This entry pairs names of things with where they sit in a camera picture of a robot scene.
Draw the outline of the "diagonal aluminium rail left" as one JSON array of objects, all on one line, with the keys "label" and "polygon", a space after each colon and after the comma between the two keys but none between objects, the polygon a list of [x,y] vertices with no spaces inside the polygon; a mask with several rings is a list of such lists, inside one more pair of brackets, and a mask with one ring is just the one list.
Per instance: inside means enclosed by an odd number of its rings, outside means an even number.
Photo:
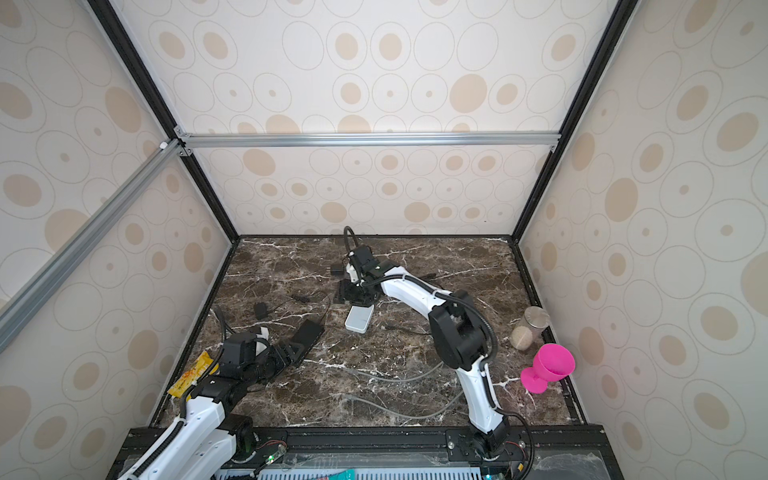
[{"label": "diagonal aluminium rail left", "polygon": [[51,296],[91,253],[125,212],[154,181],[169,160],[181,152],[181,143],[172,139],[158,149],[81,226],[65,245],[36,273],[1,311],[1,348],[18,337]]}]

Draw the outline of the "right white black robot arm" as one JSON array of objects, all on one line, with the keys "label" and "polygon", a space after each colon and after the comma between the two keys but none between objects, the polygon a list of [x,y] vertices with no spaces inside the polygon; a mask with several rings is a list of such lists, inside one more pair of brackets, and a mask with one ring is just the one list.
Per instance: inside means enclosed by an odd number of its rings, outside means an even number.
[{"label": "right white black robot arm", "polygon": [[364,333],[383,296],[404,303],[428,321],[438,357],[457,375],[479,454],[485,459],[500,455],[509,441],[511,418],[529,433],[522,415],[504,410],[498,402],[490,375],[498,338],[471,295],[442,289],[389,259],[377,258],[349,226],[343,229],[343,241],[346,260],[339,297],[351,306],[346,329]]}]

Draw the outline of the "white network switch box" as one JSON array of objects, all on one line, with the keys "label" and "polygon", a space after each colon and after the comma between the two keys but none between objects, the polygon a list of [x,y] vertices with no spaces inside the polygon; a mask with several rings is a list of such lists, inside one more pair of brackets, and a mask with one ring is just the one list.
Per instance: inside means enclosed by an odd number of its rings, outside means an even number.
[{"label": "white network switch box", "polygon": [[347,330],[365,334],[370,325],[374,313],[374,306],[352,306],[346,317],[344,326]]}]

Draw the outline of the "horizontal aluminium rail back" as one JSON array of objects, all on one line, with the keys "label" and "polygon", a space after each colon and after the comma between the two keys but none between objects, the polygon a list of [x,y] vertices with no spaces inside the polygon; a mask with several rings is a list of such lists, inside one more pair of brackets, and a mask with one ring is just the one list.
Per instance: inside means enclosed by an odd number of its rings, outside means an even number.
[{"label": "horizontal aluminium rail back", "polygon": [[555,147],[555,131],[369,132],[369,133],[182,133],[174,140],[184,151],[328,150],[436,147]]}]

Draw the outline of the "pink funnel cup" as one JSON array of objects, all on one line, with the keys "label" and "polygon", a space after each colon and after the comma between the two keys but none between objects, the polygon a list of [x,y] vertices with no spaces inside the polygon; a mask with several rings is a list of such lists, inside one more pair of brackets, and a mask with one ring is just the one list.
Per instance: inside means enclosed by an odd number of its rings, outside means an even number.
[{"label": "pink funnel cup", "polygon": [[550,383],[572,374],[575,367],[575,358],[568,349],[547,343],[536,353],[532,366],[521,372],[520,381],[529,393],[542,394]]}]

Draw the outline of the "yellow snack bag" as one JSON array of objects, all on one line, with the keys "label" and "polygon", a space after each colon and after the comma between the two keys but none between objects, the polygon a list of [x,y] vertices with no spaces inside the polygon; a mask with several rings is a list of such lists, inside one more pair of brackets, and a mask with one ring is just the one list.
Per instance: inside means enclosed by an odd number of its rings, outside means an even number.
[{"label": "yellow snack bag", "polygon": [[167,389],[166,393],[171,397],[186,400],[190,395],[189,390],[196,386],[206,373],[216,372],[217,369],[214,358],[207,351],[203,351],[193,365]]}]

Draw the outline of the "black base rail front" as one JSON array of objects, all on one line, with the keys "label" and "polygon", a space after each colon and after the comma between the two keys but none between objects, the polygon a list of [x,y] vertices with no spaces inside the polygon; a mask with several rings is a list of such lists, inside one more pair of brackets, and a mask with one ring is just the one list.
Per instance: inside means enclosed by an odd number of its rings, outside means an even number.
[{"label": "black base rail front", "polygon": [[194,451],[215,459],[211,479],[620,479],[597,425],[503,424],[489,435],[471,426],[255,427],[238,416]]}]

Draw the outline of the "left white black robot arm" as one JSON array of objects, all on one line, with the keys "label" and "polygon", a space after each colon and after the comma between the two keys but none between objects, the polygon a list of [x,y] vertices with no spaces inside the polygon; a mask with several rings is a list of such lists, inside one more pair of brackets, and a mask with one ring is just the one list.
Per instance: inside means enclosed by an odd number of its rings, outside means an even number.
[{"label": "left white black robot arm", "polygon": [[182,393],[179,414],[123,479],[211,479],[230,462],[245,463],[261,448],[253,420],[233,412],[254,385],[267,385],[301,364],[324,333],[304,321],[293,336],[273,343],[266,331],[235,332],[220,308],[222,344],[212,364]]}]

